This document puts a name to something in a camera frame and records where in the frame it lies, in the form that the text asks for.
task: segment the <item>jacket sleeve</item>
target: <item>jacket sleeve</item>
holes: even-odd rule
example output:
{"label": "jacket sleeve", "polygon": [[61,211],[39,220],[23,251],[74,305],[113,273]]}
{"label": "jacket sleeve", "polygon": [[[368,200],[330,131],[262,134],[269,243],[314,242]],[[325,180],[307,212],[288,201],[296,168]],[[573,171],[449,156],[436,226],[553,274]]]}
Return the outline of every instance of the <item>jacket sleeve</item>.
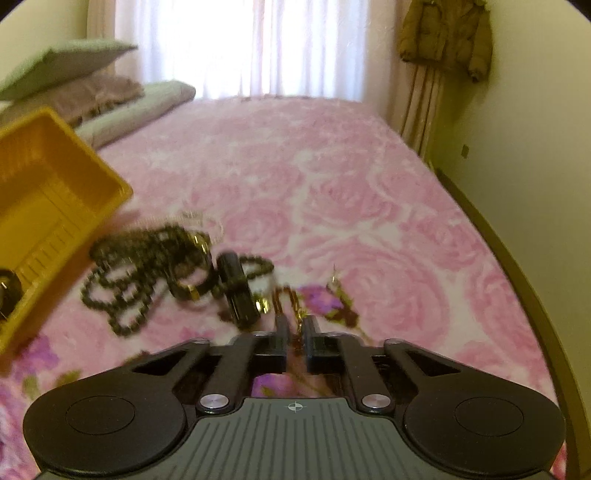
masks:
{"label": "jacket sleeve", "polygon": [[490,14],[484,11],[478,21],[474,35],[474,49],[468,65],[473,82],[481,82],[488,76],[492,60],[492,30]]}
{"label": "jacket sleeve", "polygon": [[406,17],[404,17],[400,41],[398,42],[398,54],[403,61],[411,61],[417,58],[418,31],[422,16],[422,0],[413,0]]}

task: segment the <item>pink bedspread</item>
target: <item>pink bedspread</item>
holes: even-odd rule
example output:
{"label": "pink bedspread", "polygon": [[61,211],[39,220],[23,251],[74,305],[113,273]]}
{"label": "pink bedspread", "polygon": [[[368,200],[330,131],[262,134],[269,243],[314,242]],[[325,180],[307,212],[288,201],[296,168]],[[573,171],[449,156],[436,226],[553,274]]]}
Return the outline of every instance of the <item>pink bedspread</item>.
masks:
{"label": "pink bedspread", "polygon": [[[421,160],[363,106],[332,100],[184,105],[100,151],[134,188],[120,223],[203,210],[232,247],[271,258],[279,283],[325,284],[333,265],[368,341],[403,338],[556,400],[535,336],[495,258]],[[0,385],[0,478],[31,479],[25,410],[54,385],[138,352],[237,333],[211,301],[164,296],[147,327],[115,337],[80,284]],[[320,319],[324,330],[343,330]],[[271,328],[272,317],[261,328]],[[268,388],[319,394],[298,371]],[[562,478],[566,451],[554,465]]]}

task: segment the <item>gray ribbed panel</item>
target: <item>gray ribbed panel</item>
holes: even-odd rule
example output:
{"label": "gray ribbed panel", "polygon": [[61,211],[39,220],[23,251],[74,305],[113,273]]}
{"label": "gray ribbed panel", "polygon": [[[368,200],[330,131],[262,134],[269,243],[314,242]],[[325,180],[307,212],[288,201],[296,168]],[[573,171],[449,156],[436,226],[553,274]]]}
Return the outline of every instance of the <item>gray ribbed panel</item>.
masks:
{"label": "gray ribbed panel", "polygon": [[[129,480],[452,480],[410,450],[394,425],[344,398],[247,398],[237,412],[197,423],[173,455]],[[538,473],[531,480],[550,480]],[[45,473],[38,480],[57,480]]]}

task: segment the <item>brown ruffled pillow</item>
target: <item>brown ruffled pillow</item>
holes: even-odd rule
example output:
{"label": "brown ruffled pillow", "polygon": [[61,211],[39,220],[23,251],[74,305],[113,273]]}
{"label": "brown ruffled pillow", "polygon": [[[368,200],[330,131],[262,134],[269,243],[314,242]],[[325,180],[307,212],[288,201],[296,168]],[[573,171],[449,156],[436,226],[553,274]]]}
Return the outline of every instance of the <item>brown ruffled pillow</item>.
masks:
{"label": "brown ruffled pillow", "polygon": [[13,102],[0,112],[0,126],[48,106],[71,127],[77,127],[143,95],[144,88],[138,82],[126,77],[94,73]]}

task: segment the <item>yellow tray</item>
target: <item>yellow tray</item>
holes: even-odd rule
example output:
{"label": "yellow tray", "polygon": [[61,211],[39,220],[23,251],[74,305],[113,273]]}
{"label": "yellow tray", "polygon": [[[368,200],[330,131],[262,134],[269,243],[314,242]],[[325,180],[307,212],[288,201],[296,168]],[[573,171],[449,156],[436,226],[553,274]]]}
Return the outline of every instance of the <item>yellow tray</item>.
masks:
{"label": "yellow tray", "polygon": [[0,356],[24,340],[17,334],[44,292],[131,195],[49,108],[0,130],[0,268],[15,271],[24,291],[0,323]]}

